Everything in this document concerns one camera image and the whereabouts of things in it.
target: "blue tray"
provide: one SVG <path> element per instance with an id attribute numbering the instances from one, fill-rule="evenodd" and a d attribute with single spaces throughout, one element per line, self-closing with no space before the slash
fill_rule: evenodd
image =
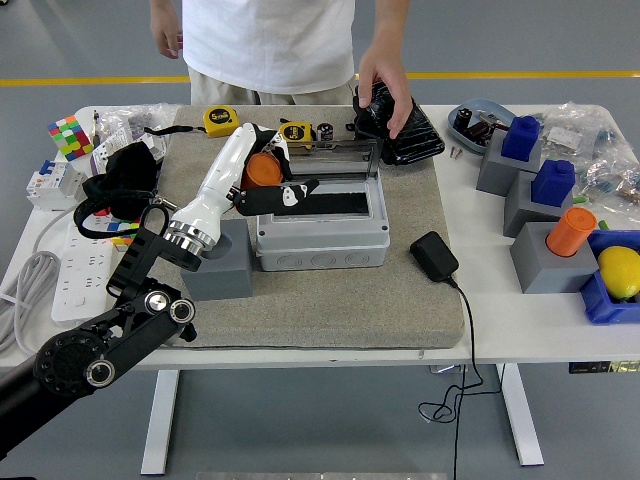
<path id="1" fill-rule="evenodd" d="M 640 230 L 595 230 L 588 238 L 593 254 L 598 258 L 602 251 L 612 245 L 637 248 L 640 245 Z M 594 325 L 613 323 L 640 323 L 640 303 L 622 303 L 611 299 L 597 271 L 580 289 L 587 318 Z"/>
<path id="2" fill-rule="evenodd" d="M 478 111 L 480 110 L 486 112 L 487 114 L 492 113 L 498 120 L 500 120 L 507 126 L 511 126 L 511 122 L 515 118 L 515 114 L 504 108 L 502 105 L 491 100 L 485 100 L 483 98 L 474 98 L 451 110 L 447 118 L 449 131 L 469 150 L 480 155 L 484 155 L 487 147 L 483 147 L 482 145 L 478 145 L 477 143 L 469 140 L 467 137 L 453 128 L 453 122 L 456 119 L 458 110 L 461 110 L 463 108 L 468 108 L 469 110 L 471 110 L 471 121 L 469 122 L 469 126 L 475 125 L 480 121 L 480 118 L 478 117 Z"/>

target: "black bag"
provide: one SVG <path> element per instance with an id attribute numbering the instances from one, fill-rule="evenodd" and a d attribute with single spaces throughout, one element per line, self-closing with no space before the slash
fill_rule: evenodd
<path id="1" fill-rule="evenodd" d="M 158 183 L 161 165 L 156 164 L 143 142 L 134 142 L 109 157 L 106 173 L 91 177 L 82 184 L 89 200 L 105 195 L 116 198 L 109 203 L 111 214 L 122 220 L 135 220 L 149 205 L 148 198 L 126 195 L 127 191 L 153 192 Z"/>
<path id="2" fill-rule="evenodd" d="M 356 139 L 384 140 L 380 158 L 387 165 L 407 165 L 438 155 L 445 145 L 431 122 L 412 98 L 413 109 L 407 123 L 395 139 L 389 138 L 387 123 L 393 115 L 395 101 L 383 82 L 373 84 L 371 104 L 367 108 L 358 105 L 358 92 L 353 98 L 356 112 Z"/>

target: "human hand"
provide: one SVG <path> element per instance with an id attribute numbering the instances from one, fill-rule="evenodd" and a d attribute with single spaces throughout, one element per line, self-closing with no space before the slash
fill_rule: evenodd
<path id="1" fill-rule="evenodd" d="M 182 50 L 182 29 L 171 0 L 150 0 L 151 34 L 158 52 L 167 58 L 178 58 Z"/>
<path id="2" fill-rule="evenodd" d="M 382 80 L 387 85 L 395 101 L 393 115 L 387 123 L 391 139 L 398 136 L 413 109 L 409 80 L 402 66 L 400 52 L 400 48 L 378 41 L 371 44 L 360 61 L 360 108 L 366 108 L 371 103 L 372 85 L 377 80 Z"/>

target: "electrical junction box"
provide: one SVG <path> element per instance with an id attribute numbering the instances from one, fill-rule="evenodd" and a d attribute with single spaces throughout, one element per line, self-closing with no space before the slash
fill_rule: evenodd
<path id="1" fill-rule="evenodd" d="M 292 183 L 315 178 L 320 185 L 286 215 L 258 216 L 256 255 L 262 268 L 283 271 L 382 265 L 390 237 L 378 170 L 379 141 L 311 142 L 288 147 Z"/>
<path id="2" fill-rule="evenodd" d="M 66 210 L 86 198 L 82 190 L 86 179 L 70 163 L 45 160 L 27 185 L 27 198 L 41 210 Z"/>

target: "orange cylinder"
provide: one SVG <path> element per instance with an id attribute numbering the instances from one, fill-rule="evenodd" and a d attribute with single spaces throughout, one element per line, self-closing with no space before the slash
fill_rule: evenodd
<path id="1" fill-rule="evenodd" d="M 240 188 L 269 187 L 280 182 L 282 170 L 278 159 L 268 153 L 255 153 L 244 169 Z"/>
<path id="2" fill-rule="evenodd" d="M 597 225 L 596 216 L 589 210 L 571 207 L 547 237 L 547 248 L 560 257 L 571 257 Z"/>

